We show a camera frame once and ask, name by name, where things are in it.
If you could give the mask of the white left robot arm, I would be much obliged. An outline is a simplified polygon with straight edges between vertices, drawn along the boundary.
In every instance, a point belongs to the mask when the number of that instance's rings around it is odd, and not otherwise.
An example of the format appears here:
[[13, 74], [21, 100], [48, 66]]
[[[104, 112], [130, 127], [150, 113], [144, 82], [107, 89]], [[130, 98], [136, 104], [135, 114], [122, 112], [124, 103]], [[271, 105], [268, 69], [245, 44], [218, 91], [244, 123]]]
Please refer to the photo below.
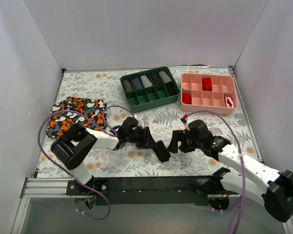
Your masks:
[[134, 117], [127, 117], [116, 133], [117, 136], [111, 136], [76, 123], [51, 145], [51, 152], [73, 178], [79, 181], [77, 189], [83, 195], [89, 195], [94, 190], [93, 176], [84, 163], [93, 148], [118, 150], [127, 143], [133, 143], [137, 148], [152, 149], [157, 156], [164, 155], [166, 151], [164, 143], [156, 142], [149, 128], [144, 127], [142, 122]]

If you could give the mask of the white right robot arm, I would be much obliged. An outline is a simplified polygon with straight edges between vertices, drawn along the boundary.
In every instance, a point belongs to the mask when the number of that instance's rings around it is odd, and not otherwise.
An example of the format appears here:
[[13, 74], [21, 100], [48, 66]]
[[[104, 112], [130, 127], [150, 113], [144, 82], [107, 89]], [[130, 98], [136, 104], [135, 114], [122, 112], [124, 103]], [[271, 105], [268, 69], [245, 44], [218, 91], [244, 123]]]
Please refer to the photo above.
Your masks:
[[248, 155], [222, 136], [214, 136], [202, 120], [182, 118], [184, 130], [173, 131], [168, 150], [188, 153], [201, 150], [206, 156], [235, 169], [211, 181], [212, 190], [244, 194], [263, 205], [276, 220], [287, 222], [293, 215], [293, 172], [270, 168]]

